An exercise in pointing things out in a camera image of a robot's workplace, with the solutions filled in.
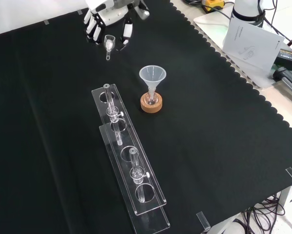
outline plastic funnel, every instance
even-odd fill
[[[140,70],[139,76],[148,85],[149,89],[153,90],[164,80],[166,71],[162,67],[149,65]]]

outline table leg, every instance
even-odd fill
[[[287,187],[281,191],[279,204],[285,207],[292,200],[292,186]]]
[[[224,220],[223,222],[220,222],[220,223],[212,226],[212,228],[208,231],[208,234],[222,234],[238,215],[239,214],[236,214],[236,215]]]

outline white table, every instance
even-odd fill
[[[211,44],[212,47],[215,48],[216,51],[218,51],[223,57],[226,57],[221,49],[212,41],[210,38],[202,31],[200,27],[198,27],[194,23],[194,18],[202,16],[205,14],[203,9],[196,8],[196,7],[190,7],[185,5],[181,0],[171,0],[171,2],[174,4],[174,6],[179,10],[181,13],[185,15],[185,17],[188,19],[188,21],[195,26],[195,29],[198,30],[203,36],[208,40],[208,42]],[[283,23],[281,20],[282,18],[286,18],[286,22],[290,20],[288,19],[288,13],[290,12],[289,9],[292,9],[292,1],[288,5],[284,3],[284,1],[280,1],[278,3],[278,10],[281,12],[276,13],[276,17],[274,20],[274,26],[278,28],[283,34],[285,34],[287,37],[292,38],[292,25],[290,27],[286,27],[286,24]],[[272,17],[271,12],[267,14],[267,17]],[[240,75],[247,80],[248,83],[252,83],[251,80],[249,80],[238,67],[235,65],[231,65],[235,68],[237,72],[240,73]],[[278,110],[278,113],[283,116],[283,119],[287,121],[290,124],[290,127],[292,127],[292,92],[285,86],[285,84],[280,81],[273,85],[270,88],[262,89],[257,86],[253,86],[254,89],[257,89],[261,95],[265,97],[267,101],[269,101],[272,104],[272,107],[276,108]],[[285,203],[290,199],[292,196],[292,186],[289,188],[286,188],[281,193],[281,203],[282,205],[285,205]],[[232,221],[238,216],[239,214],[234,215],[233,217],[218,223],[208,231],[208,234],[221,234],[223,231],[232,223]]]

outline test tube rack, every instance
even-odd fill
[[[170,227],[166,199],[114,84],[92,91],[99,127],[136,234],[155,234]]]

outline test tube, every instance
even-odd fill
[[[132,178],[135,184],[141,184],[143,182],[143,171],[141,170],[139,166],[138,151],[136,148],[131,148],[129,152],[130,152],[130,158],[131,158],[132,167],[133,167]]]
[[[120,128],[118,126],[118,121],[117,122],[114,122],[112,124],[113,124],[114,132],[116,133],[117,144],[118,145],[122,145],[123,142],[122,142],[122,138],[121,138]]]
[[[116,111],[116,108],[115,108],[115,105],[113,104],[112,94],[111,94],[111,91],[110,91],[110,85],[109,84],[104,84],[103,87],[105,89],[105,94],[106,94],[106,98],[107,98],[109,112],[113,113],[113,112]]]

